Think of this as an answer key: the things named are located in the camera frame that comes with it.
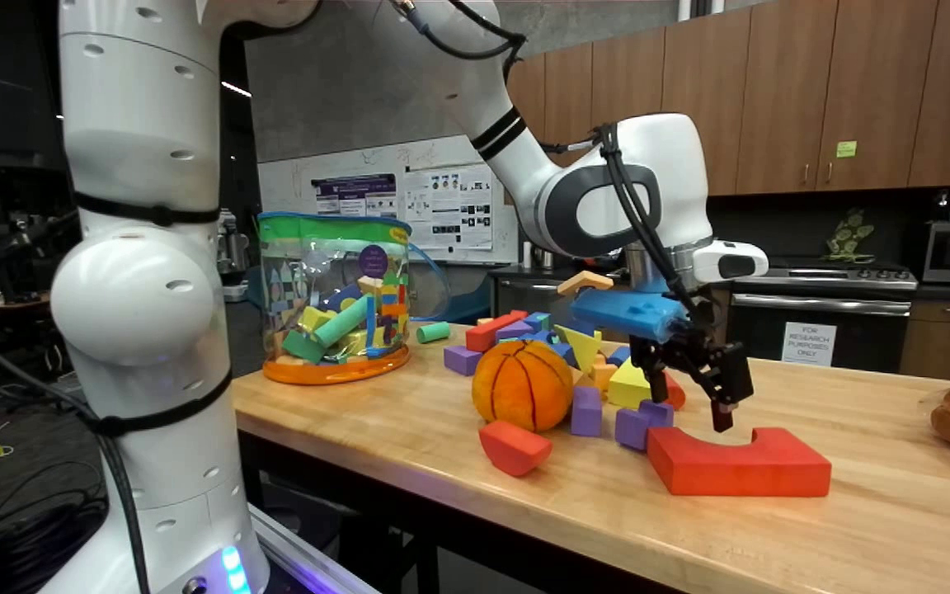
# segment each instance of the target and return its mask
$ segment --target orange ball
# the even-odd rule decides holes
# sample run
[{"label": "orange ball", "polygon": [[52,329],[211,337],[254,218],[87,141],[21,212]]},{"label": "orange ball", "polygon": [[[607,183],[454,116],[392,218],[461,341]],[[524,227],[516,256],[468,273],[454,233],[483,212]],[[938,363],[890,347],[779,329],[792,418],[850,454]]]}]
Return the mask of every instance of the orange ball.
[{"label": "orange ball", "polygon": [[575,374],[549,344],[498,344],[474,365],[471,401],[484,422],[549,433],[569,418],[570,399]]}]

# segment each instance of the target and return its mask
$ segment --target oven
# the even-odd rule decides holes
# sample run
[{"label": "oven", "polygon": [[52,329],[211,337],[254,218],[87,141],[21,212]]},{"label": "oven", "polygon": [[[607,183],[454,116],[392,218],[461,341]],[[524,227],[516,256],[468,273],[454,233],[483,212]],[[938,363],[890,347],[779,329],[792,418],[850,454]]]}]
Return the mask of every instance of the oven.
[{"label": "oven", "polygon": [[896,374],[915,290],[896,263],[779,259],[733,286],[726,334],[748,355]]}]

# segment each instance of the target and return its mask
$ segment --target plastic container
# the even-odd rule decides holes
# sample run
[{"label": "plastic container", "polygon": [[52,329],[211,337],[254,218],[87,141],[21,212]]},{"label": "plastic container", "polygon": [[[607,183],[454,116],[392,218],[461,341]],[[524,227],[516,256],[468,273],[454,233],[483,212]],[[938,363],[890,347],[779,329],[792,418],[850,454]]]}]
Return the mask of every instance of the plastic container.
[{"label": "plastic container", "polygon": [[410,227],[388,218],[264,213],[264,377],[351,384],[410,359]]}]

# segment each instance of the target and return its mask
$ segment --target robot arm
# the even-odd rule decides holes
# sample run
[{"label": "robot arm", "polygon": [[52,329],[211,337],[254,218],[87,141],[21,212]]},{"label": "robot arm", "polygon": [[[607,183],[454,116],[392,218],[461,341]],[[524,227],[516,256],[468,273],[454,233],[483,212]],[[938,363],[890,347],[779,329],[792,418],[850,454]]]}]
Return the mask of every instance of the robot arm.
[{"label": "robot arm", "polygon": [[596,127],[596,144],[558,168],[508,99],[502,69],[520,38],[496,25],[493,3],[396,0],[396,11],[430,38],[412,55],[427,73],[419,86],[471,134],[530,241],[569,256],[642,243],[656,277],[633,277],[633,290],[622,293],[585,293],[575,314],[631,334],[633,363],[656,399],[666,391],[662,365],[689,374],[714,399],[714,427],[728,428],[733,405],[754,391],[748,365],[738,347],[716,347],[694,321],[694,293],[767,273],[768,256],[714,236],[697,126],[677,113],[625,117]]}]

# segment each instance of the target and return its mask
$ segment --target red triangle block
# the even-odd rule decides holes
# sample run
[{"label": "red triangle block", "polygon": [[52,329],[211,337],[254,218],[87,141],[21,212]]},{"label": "red triangle block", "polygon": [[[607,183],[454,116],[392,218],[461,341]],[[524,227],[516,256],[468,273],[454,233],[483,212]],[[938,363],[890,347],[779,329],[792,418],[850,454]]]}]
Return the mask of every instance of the red triangle block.
[{"label": "red triangle block", "polygon": [[549,454],[550,441],[511,422],[490,422],[478,428],[483,453],[508,474],[530,474]]},{"label": "red triangle block", "polygon": [[716,446],[674,428],[646,433],[646,457],[674,496],[790,496],[830,493],[830,462],[790,428],[754,428],[748,446]]}]

